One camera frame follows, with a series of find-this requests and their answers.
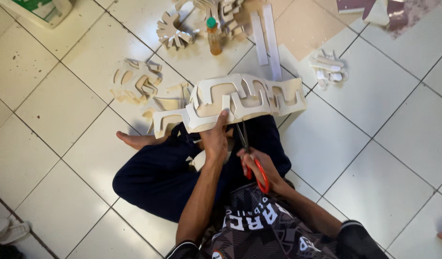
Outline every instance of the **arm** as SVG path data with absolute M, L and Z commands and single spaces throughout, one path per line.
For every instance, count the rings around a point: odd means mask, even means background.
M 227 112 L 222 111 L 215 127 L 200 133 L 206 152 L 205 165 L 179 218 L 176 244 L 185 240 L 200 244 L 200 239 L 207 228 L 215 200 L 216 186 L 227 156 L 226 127 L 224 126 L 226 120 Z
M 291 188 L 285 181 L 277 187 L 275 192 L 290 203 L 295 215 L 307 226 L 331 238 L 336 239 L 338 237 L 341 221 L 322 209 L 322 207 Z
M 314 228 L 329 237 L 337 238 L 341 222 L 319 205 L 290 187 L 279 175 L 279 172 L 277 172 L 271 158 L 267 154 L 254 148 L 250 148 L 250 150 L 251 155 L 246 154 L 245 150 L 242 149 L 237 153 L 237 156 L 241 157 L 242 162 L 246 163 L 253 170 L 256 178 L 263 181 L 261 173 L 252 157 L 257 158 L 263 166 L 268 176 L 271 190 L 280 194 L 290 203 L 293 208 L 293 213 L 297 215 L 306 226 Z

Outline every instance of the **navy blue pants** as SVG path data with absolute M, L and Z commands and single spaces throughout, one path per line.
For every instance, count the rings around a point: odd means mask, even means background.
M 285 155 L 279 132 L 271 115 L 245 121 L 251 147 L 268 154 L 283 177 L 292 164 Z M 235 144 L 229 161 L 223 166 L 216 188 L 215 202 L 240 186 L 250 183 L 242 170 L 237 151 L 242 148 L 237 127 Z M 200 172 L 191 170 L 187 157 L 194 158 L 200 148 L 194 140 L 198 133 L 188 134 L 181 123 L 173 128 L 171 136 L 159 145 L 139 150 L 115 175 L 112 186 L 115 193 L 129 203 L 156 216 L 178 222 L 194 189 Z

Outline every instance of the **scissors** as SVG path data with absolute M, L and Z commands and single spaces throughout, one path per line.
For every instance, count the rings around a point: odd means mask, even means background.
M 242 125 L 243 125 L 243 128 L 244 128 L 244 133 L 242 134 L 242 132 L 240 130 L 239 123 L 237 123 L 237 130 L 239 131 L 240 140 L 242 142 L 242 145 L 245 148 L 245 151 L 248 154 L 250 154 L 250 146 L 248 145 L 248 135 L 247 135 L 247 128 L 245 126 L 245 121 L 242 121 Z M 256 179 L 256 182 L 258 182 L 259 189 L 263 193 L 266 194 L 266 193 L 269 192 L 269 179 L 268 179 L 266 173 L 264 172 L 264 169 L 261 166 L 261 163 L 259 162 L 259 160 L 255 158 L 254 161 L 255 161 L 256 166 L 259 168 L 259 171 L 263 175 L 264 185 L 262 185 L 261 182 L 258 179 Z M 245 165 L 242 164 L 242 167 L 243 168 L 245 168 L 245 167 L 247 168 L 247 178 L 248 178 L 248 180 L 250 180 L 251 179 L 251 168 L 248 167 L 248 165 L 246 165 L 246 164 Z

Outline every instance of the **bare foot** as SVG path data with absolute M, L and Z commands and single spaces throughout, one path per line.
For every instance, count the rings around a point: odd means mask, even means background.
M 156 139 L 155 136 L 147 135 L 147 136 L 130 136 L 126 133 L 118 131 L 115 133 L 117 138 L 125 142 L 125 144 L 131 146 L 134 149 L 141 150 L 144 146 L 147 145 L 157 145 L 165 142 L 167 136 Z

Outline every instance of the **scissors blade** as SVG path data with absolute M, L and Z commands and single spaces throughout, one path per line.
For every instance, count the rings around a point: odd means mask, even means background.
M 250 145 L 248 144 L 247 126 L 246 126 L 244 120 L 242 120 L 242 125 L 244 126 L 244 141 L 245 141 L 245 148 L 247 149 L 247 153 L 250 153 Z
M 242 142 L 242 146 L 244 146 L 244 148 L 247 149 L 247 151 L 248 151 L 248 146 L 245 142 L 244 135 L 242 134 L 242 132 L 240 130 L 239 123 L 236 123 L 236 125 L 237 125 L 237 131 L 239 132 L 240 141 Z

